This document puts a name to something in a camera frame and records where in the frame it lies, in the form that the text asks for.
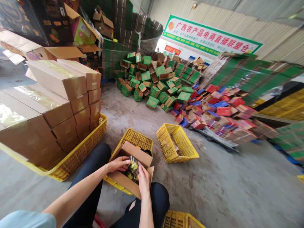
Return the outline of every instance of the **empty yellow crate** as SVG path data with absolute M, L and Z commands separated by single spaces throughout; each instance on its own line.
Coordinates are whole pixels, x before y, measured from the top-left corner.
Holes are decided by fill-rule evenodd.
M 189 213 L 168 211 L 164 220 L 163 228 L 191 228 L 191 225 L 194 227 L 192 224 L 193 222 L 201 228 L 206 228 Z
M 148 149 L 152 152 L 153 140 L 138 133 L 137 131 L 132 130 L 131 128 L 127 129 L 126 133 L 123 135 L 115 150 L 117 150 L 120 145 L 124 145 L 126 141 L 133 144 L 134 146 L 140 146 L 141 148 Z M 121 186 L 119 183 L 117 183 L 107 175 L 104 177 L 104 180 L 109 184 L 113 185 L 114 187 L 118 188 L 119 190 L 123 191 L 124 193 L 127 193 L 128 195 L 133 195 L 126 188 Z
M 156 134 L 165 162 L 187 162 L 200 157 L 181 126 L 165 123 Z M 178 146 L 180 155 L 177 154 L 170 135 Z
M 50 171 L 27 162 L 18 153 L 11 150 L 2 143 L 0 143 L 0 149 L 40 176 L 49 176 L 57 181 L 64 181 L 79 166 L 79 164 L 84 160 L 84 158 L 93 149 L 93 147 L 105 135 L 107 129 L 107 119 L 108 118 L 105 115 L 100 114 L 99 126 Z

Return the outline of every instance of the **light blue sleeve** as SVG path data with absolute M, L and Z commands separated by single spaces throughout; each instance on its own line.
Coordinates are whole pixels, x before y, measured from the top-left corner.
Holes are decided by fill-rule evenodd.
M 0 228 L 56 228 L 56 219 L 51 214 L 15 211 L 0 221 Z

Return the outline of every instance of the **hand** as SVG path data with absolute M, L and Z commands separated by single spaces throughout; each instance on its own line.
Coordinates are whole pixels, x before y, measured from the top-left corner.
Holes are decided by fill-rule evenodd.
M 108 163 L 108 173 L 112 173 L 114 171 L 126 171 L 128 169 L 128 164 L 131 162 L 129 157 L 123 156 L 123 157 L 118 157 L 115 160 L 111 161 Z
M 138 163 L 138 165 L 139 191 L 142 197 L 146 197 L 150 195 L 150 175 L 141 163 Z

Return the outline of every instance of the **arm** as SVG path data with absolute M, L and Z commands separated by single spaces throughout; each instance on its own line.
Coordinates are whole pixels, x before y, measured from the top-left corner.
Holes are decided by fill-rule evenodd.
M 139 228 L 154 228 L 152 202 L 150 196 L 150 176 L 147 170 L 139 164 L 139 190 L 142 195 Z
M 130 160 L 126 159 L 128 157 L 118 157 L 87 176 L 56 199 L 43 213 L 54 215 L 56 227 L 62 227 L 84 203 L 105 175 L 116 170 L 126 171 L 126 165 L 130 163 Z

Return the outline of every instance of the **red banner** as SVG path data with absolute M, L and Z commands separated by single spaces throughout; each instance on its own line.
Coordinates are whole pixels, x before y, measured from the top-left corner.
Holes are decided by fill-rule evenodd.
M 165 50 L 171 53 L 175 52 L 176 55 L 180 55 L 181 53 L 181 50 L 171 47 L 169 45 L 166 45 Z

